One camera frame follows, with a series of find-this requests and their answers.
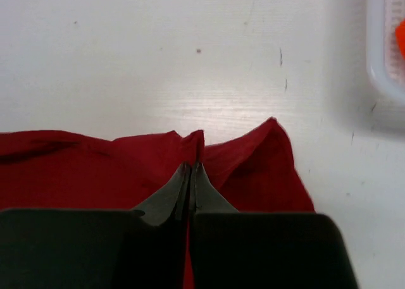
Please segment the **dark red t-shirt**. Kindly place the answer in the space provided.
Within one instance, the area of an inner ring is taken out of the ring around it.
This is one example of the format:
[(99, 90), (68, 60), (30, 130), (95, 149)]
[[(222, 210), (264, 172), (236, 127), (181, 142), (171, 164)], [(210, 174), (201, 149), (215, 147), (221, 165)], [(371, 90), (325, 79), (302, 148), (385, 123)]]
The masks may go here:
[(249, 133), (206, 145), (198, 130), (112, 141), (64, 131), (1, 135), (1, 208), (130, 209), (162, 187), (182, 162), (202, 162), (236, 209), (313, 212), (290, 140), (270, 118)]

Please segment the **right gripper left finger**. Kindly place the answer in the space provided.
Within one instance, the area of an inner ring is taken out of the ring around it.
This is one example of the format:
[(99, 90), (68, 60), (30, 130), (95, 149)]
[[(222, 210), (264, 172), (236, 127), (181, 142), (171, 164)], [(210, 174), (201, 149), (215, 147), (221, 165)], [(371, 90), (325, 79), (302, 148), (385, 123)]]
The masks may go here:
[(1, 212), (2, 288), (181, 288), (190, 166), (129, 210)]

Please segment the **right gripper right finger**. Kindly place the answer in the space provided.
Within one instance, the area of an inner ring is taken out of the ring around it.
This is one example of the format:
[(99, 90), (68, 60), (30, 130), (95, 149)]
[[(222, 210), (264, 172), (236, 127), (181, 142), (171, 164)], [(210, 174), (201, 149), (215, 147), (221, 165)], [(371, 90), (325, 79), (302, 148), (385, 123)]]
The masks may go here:
[(241, 212), (204, 166), (190, 180), (189, 253), (196, 288), (357, 288), (339, 228), (317, 213)]

